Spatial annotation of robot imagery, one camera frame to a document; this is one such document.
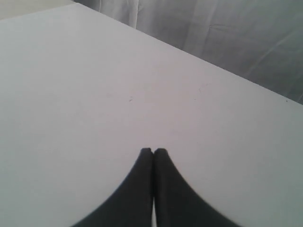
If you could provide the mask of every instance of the curtain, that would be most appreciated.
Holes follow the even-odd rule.
[[[301,0],[78,0],[303,104]]]

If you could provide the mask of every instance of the gray fabric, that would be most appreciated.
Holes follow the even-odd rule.
[[[303,1],[79,2],[303,104]]]

